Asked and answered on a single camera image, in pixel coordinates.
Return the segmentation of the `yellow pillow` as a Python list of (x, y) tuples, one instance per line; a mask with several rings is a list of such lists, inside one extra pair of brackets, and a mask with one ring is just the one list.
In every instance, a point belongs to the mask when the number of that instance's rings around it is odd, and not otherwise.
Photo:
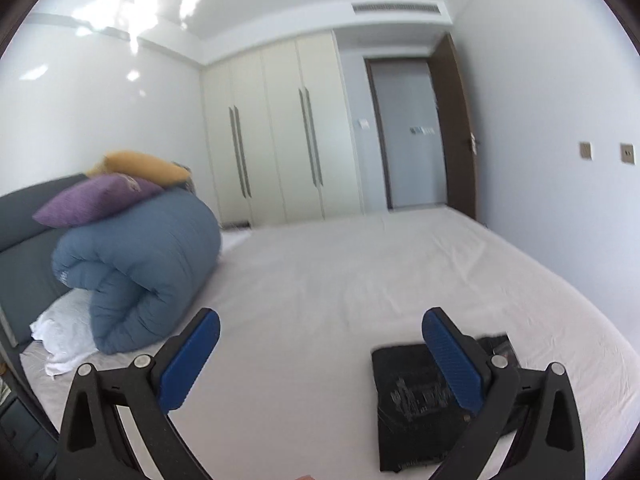
[(191, 180), (191, 171), (174, 162), (135, 151), (111, 152), (86, 172), (89, 178), (104, 174), (126, 174), (155, 183), (162, 188), (183, 184)]

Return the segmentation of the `purple pillow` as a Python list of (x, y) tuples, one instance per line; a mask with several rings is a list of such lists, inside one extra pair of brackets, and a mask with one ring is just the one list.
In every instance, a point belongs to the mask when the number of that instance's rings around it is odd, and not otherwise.
[(32, 216), (49, 228), (72, 228), (96, 222), (157, 196), (158, 184), (126, 174), (104, 174), (58, 193)]

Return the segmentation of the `wall switch plate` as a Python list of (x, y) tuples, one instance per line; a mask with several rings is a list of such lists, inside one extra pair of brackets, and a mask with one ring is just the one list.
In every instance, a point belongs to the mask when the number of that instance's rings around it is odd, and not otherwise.
[(590, 142), (579, 143), (579, 156), (581, 159), (593, 160), (592, 144)]

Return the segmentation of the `cream wardrobe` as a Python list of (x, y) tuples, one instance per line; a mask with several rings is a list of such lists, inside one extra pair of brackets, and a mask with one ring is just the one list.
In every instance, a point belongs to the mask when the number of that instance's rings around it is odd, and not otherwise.
[(201, 74), (226, 226), (362, 214), (356, 146), (332, 32), (232, 56)]

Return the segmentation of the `white cloth on bed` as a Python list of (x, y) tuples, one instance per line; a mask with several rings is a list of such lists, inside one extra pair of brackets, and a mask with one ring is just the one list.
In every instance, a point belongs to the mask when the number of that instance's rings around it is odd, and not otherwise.
[(34, 341), (47, 352), (44, 371), (50, 377), (73, 372), (98, 352), (90, 326), (91, 290), (74, 288), (29, 325)]

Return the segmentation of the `black jeans pant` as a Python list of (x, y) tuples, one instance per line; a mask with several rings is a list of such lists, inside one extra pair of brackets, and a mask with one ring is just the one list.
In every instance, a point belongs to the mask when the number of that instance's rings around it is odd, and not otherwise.
[(425, 344), (371, 354), (378, 394), (380, 471), (442, 462), (474, 415), (462, 408)]

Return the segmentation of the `brown wooden door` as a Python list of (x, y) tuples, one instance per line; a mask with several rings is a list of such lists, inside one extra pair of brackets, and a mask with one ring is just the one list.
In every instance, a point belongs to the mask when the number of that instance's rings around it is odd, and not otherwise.
[(449, 32), (427, 56), (364, 61), (389, 210), (478, 215), (477, 140)]

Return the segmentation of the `ceiling air vent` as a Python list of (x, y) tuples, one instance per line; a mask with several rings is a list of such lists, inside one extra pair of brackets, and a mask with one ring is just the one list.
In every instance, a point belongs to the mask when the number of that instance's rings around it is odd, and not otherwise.
[(356, 14), (393, 12), (440, 14), (439, 6), (429, 2), (354, 2), (352, 10)]

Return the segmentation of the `white bed mattress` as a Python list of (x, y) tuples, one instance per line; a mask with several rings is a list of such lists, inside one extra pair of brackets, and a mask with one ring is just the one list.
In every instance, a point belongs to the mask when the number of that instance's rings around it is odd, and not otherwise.
[(562, 278), (448, 208), (254, 231), (221, 250), (191, 304), (219, 344), (172, 420), (216, 479), (377, 479), (371, 353), (417, 344), (432, 307), (471, 336), (508, 335), (529, 368), (563, 364), (586, 475), (639, 422), (639, 358)]

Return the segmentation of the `blue rolled duvet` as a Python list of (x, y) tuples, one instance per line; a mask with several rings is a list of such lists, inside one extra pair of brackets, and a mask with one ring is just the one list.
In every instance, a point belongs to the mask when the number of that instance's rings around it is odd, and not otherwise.
[(64, 234), (54, 276), (92, 292), (90, 328), (99, 352), (133, 352), (169, 337), (214, 272), (219, 223), (182, 188)]

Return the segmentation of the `wall socket plate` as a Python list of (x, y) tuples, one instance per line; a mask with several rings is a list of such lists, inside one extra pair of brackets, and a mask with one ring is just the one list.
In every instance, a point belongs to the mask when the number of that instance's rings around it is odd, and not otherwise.
[(624, 164), (628, 165), (634, 165), (636, 163), (636, 152), (634, 151), (634, 144), (620, 144), (620, 160)]

